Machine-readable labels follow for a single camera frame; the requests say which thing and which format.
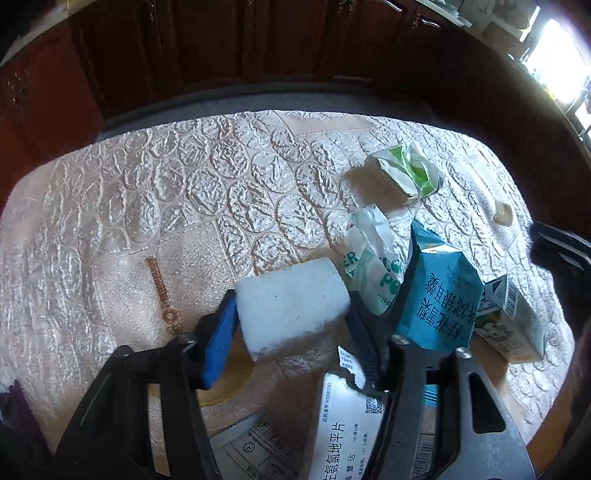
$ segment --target window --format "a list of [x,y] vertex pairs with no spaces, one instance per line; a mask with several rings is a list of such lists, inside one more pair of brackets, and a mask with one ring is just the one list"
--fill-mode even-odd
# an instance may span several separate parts
[[579,97],[591,73],[591,67],[574,40],[556,20],[546,23],[538,44],[524,64],[563,105]]
[[[591,125],[591,114],[587,111],[586,102],[583,102],[581,106],[577,109],[577,111],[575,112],[575,116],[577,117],[579,122],[581,122],[582,133],[584,134],[585,131],[589,128],[589,125]],[[591,132],[587,131],[586,135],[587,137],[589,137],[589,139],[591,139]]]

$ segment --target white cardboard box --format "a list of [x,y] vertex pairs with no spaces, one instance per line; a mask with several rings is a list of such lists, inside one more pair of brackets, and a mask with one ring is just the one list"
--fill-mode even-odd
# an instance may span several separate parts
[[507,275],[485,284],[474,331],[512,364],[544,358],[543,325]]

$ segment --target crumpled paper package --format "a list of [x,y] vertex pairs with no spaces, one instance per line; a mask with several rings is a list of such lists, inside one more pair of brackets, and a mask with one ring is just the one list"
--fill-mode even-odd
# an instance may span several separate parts
[[372,313],[380,315],[396,298],[404,278],[402,262],[393,250],[394,236],[388,219],[373,204],[354,211],[349,225],[338,245],[345,283],[361,294]]
[[415,141],[371,153],[365,166],[382,182],[397,186],[404,204],[423,199],[443,185],[444,174]]

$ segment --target screw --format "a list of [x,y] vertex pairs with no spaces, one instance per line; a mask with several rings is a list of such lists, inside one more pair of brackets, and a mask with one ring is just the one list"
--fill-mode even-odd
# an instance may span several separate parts
[[410,340],[408,338],[406,338],[404,335],[399,335],[397,333],[390,337],[390,341],[392,343],[395,343],[396,345],[408,345],[410,343]]
[[471,351],[462,346],[456,348],[456,355],[460,358],[472,358]]

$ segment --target quilted bedspread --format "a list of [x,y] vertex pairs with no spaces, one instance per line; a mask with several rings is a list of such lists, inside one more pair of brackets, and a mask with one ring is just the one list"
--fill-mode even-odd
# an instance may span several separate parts
[[[446,181],[437,194],[402,207],[375,190],[362,165],[368,153],[409,140]],[[493,198],[513,206],[513,227],[494,223]],[[528,209],[481,142],[383,117],[213,116],[120,135],[29,174],[0,223],[0,375],[22,382],[55,449],[116,346],[147,349],[170,339],[147,256],[158,258],[187,330],[237,279],[334,256],[348,213],[369,203],[388,215],[403,258],[416,215],[461,248],[483,281],[508,273],[545,324],[544,360],[510,365],[505,374],[528,442],[573,354],[551,275],[528,258]],[[292,430],[292,438],[305,439],[301,405],[314,396],[305,385],[317,385],[325,357],[318,347],[257,365],[240,392],[202,408],[208,431],[281,406],[282,418],[291,411],[294,430],[302,430]],[[157,410],[157,393],[151,398]],[[163,455],[161,429],[154,428],[152,443],[155,455]]]

